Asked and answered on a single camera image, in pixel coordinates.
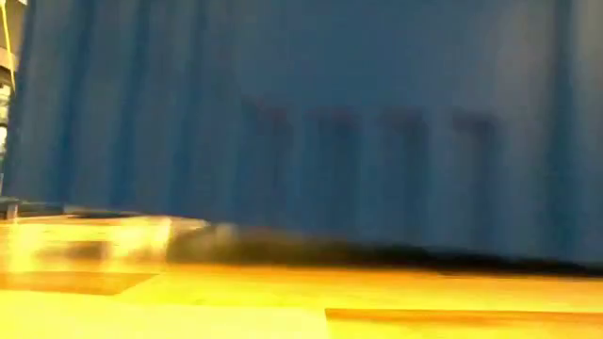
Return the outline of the background storage shelving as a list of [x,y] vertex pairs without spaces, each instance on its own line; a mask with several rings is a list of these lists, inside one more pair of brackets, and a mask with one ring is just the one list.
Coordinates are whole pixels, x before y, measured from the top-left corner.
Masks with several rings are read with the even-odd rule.
[[4,194],[7,174],[8,126],[10,101],[16,89],[17,57],[12,51],[8,23],[8,0],[0,0],[0,36],[4,46],[0,46],[0,218],[14,220],[18,217],[19,201]]

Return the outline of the blue plastic bin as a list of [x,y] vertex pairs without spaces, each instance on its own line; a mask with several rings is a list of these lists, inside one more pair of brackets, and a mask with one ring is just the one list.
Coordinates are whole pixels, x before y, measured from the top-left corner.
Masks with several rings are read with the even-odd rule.
[[5,196],[603,276],[603,0],[27,0]]

